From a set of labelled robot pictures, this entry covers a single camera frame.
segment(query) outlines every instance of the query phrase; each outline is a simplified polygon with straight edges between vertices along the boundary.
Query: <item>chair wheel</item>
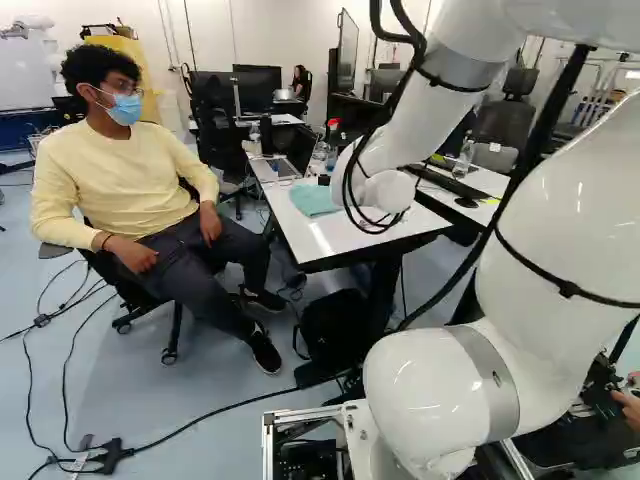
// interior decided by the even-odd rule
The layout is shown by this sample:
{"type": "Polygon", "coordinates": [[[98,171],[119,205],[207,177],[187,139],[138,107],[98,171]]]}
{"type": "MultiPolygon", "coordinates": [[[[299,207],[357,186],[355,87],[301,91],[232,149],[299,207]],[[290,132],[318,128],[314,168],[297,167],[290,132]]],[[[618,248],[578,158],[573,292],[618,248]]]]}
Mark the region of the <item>chair wheel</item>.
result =
{"type": "Polygon", "coordinates": [[[123,323],[122,325],[118,325],[116,327],[116,332],[118,332],[120,335],[126,335],[127,333],[131,332],[131,330],[133,330],[133,324],[131,323],[123,323]]]}
{"type": "Polygon", "coordinates": [[[162,351],[162,357],[160,362],[167,367],[173,365],[178,361],[178,352],[169,352],[166,348],[162,351]]]}

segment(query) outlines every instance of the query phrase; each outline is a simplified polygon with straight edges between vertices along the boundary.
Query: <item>human hand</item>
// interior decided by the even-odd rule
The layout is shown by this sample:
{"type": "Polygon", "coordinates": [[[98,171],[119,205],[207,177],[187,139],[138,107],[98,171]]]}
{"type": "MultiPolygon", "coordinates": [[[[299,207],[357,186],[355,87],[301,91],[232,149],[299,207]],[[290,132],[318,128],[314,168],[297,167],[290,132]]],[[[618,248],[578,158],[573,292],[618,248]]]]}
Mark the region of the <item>human hand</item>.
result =
{"type": "Polygon", "coordinates": [[[616,402],[620,402],[624,408],[622,413],[627,417],[627,423],[636,432],[640,433],[640,398],[633,395],[625,395],[616,390],[611,392],[616,402]]]}
{"type": "Polygon", "coordinates": [[[222,222],[218,212],[216,212],[216,206],[211,201],[200,204],[200,231],[202,232],[204,243],[209,248],[222,233],[222,222]]]}
{"type": "Polygon", "coordinates": [[[104,249],[118,257],[133,273],[150,270],[158,260],[158,252],[124,237],[109,237],[104,249]]]}

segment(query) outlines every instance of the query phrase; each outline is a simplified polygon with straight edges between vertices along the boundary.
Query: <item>shoe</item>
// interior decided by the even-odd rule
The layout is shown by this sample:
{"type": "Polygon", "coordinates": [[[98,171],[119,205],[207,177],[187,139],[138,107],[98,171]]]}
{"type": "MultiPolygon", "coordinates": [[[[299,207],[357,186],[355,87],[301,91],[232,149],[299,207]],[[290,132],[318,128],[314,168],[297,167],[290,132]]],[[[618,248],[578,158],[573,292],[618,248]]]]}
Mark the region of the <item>shoe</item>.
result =
{"type": "Polygon", "coordinates": [[[269,337],[262,331],[256,331],[247,342],[253,350],[253,359],[267,375],[276,375],[282,368],[282,358],[269,337]]]}
{"type": "Polygon", "coordinates": [[[262,290],[260,293],[253,293],[244,285],[240,285],[240,296],[247,303],[259,305],[271,313],[283,312],[284,309],[287,308],[287,302],[284,298],[267,290],[262,290]]]}

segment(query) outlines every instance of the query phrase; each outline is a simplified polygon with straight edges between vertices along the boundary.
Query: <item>dark jeans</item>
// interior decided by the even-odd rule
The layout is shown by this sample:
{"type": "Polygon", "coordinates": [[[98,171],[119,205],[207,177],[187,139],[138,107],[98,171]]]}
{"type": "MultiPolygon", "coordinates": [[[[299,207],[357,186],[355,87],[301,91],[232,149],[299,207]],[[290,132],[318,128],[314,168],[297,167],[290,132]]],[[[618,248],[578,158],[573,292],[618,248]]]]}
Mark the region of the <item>dark jeans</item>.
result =
{"type": "Polygon", "coordinates": [[[264,288],[269,247],[257,235],[220,215],[222,233],[207,247],[196,212],[182,222],[138,240],[157,251],[158,262],[149,271],[133,275],[149,293],[181,303],[198,321],[204,321],[241,340],[248,340],[255,323],[241,314],[214,274],[227,262],[244,269],[245,285],[252,292],[264,288]]]}

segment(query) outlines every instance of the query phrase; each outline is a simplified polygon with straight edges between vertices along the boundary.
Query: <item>green towel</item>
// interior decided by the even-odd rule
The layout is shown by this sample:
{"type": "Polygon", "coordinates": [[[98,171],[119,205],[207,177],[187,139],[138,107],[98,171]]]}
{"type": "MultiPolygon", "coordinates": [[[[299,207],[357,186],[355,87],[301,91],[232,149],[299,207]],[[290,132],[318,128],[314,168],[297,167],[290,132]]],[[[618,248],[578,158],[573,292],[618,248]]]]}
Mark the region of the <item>green towel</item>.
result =
{"type": "Polygon", "coordinates": [[[307,217],[336,212],[340,207],[331,201],[331,191],[324,185],[295,185],[289,190],[289,198],[307,217]]]}

